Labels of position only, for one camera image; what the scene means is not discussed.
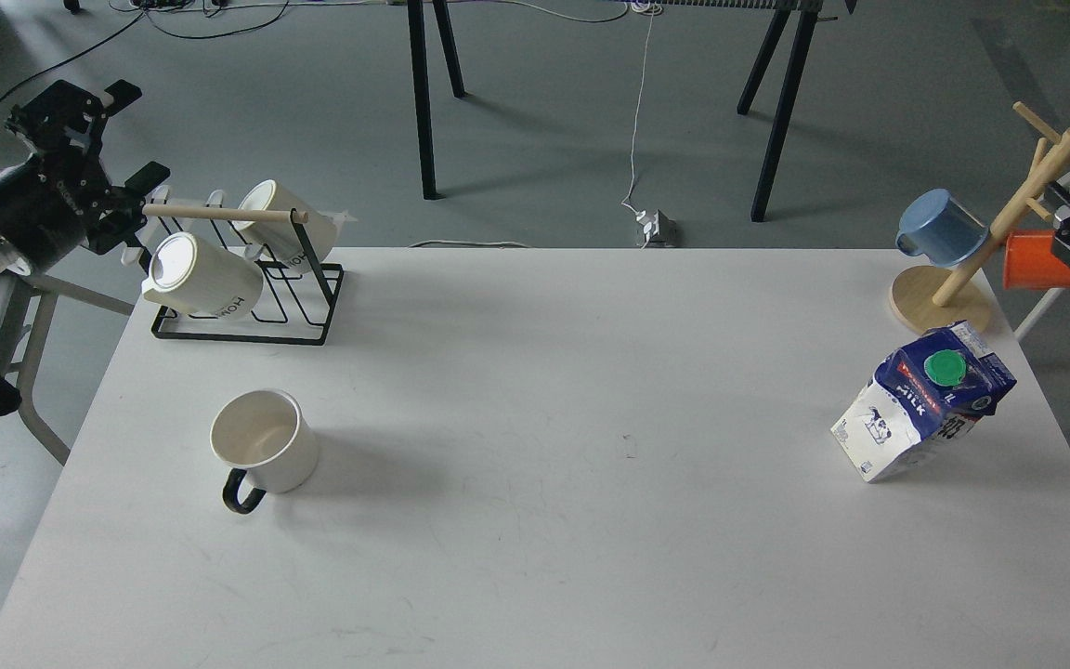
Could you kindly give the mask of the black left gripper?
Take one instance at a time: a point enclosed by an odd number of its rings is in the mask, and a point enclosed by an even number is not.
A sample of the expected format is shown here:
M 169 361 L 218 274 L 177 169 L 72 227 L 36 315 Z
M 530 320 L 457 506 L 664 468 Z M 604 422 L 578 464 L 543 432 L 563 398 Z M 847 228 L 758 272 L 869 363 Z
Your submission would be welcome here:
M 12 230 L 22 256 L 66 256 L 78 245 L 103 256 L 143 228 L 146 199 L 170 169 L 149 161 L 116 186 L 100 159 L 107 120 L 141 97 L 126 80 L 107 85 L 102 97 L 58 80 L 13 107 L 7 130 L 30 150 L 22 164 L 22 221 Z

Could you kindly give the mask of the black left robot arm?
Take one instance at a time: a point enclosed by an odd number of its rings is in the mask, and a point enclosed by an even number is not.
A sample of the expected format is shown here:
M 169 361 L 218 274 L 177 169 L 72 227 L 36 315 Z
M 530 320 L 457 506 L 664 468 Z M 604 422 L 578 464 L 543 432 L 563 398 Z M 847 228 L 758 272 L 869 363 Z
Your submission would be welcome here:
M 5 127 L 30 153 L 0 170 L 0 275 L 43 274 L 77 246 L 103 255 L 137 244 L 146 199 L 170 171 L 151 162 L 113 185 L 100 154 L 108 119 L 141 94 L 125 80 L 102 95 L 59 80 L 13 107 Z

